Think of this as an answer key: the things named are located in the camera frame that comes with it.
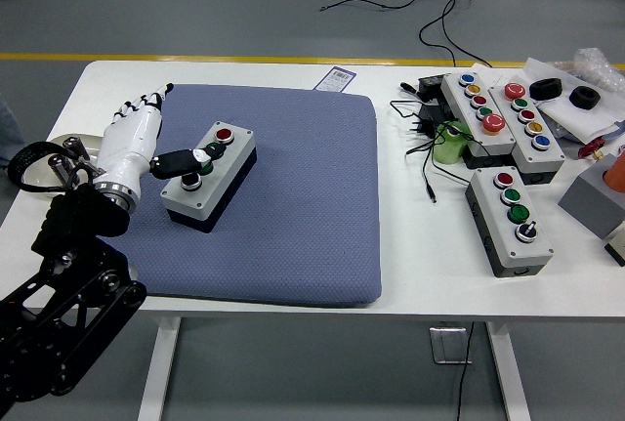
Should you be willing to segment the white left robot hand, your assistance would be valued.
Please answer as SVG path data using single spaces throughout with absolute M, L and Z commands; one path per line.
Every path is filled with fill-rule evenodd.
M 147 173 L 169 180 L 196 173 L 224 155 L 226 148 L 222 144 L 155 153 L 162 105 L 173 89 L 174 85 L 168 83 L 125 103 L 113 114 L 97 157 L 97 168 L 102 173 L 94 181 L 96 189 L 107 194 L 139 196 L 141 178 Z

